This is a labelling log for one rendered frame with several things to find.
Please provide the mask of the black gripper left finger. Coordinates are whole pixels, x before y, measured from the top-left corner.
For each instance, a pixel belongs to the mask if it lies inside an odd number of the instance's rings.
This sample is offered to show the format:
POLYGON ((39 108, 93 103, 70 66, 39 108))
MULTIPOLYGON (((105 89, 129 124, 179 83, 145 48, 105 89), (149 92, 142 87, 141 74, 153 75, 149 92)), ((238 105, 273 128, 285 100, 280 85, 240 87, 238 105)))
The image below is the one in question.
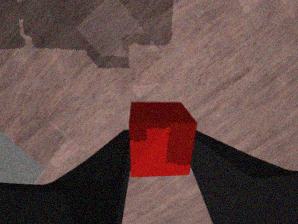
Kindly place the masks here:
POLYGON ((121 224, 129 129, 51 184, 0 183, 0 224, 121 224))

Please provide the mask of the red cube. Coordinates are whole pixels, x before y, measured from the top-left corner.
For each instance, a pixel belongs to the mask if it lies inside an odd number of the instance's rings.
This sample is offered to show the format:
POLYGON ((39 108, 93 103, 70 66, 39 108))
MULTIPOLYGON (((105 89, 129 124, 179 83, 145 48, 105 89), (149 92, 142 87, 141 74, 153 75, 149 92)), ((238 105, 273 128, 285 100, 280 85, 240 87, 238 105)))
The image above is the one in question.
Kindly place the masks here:
POLYGON ((132 101, 130 177, 188 176, 196 127, 181 101, 132 101))

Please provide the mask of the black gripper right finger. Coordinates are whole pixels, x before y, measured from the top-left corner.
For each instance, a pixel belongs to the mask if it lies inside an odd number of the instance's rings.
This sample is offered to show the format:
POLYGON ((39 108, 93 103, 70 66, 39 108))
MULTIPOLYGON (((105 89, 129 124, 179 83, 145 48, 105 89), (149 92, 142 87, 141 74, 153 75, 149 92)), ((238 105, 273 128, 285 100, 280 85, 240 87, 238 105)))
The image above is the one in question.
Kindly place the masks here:
POLYGON ((196 131, 190 168, 213 224, 298 224, 298 172, 196 131))

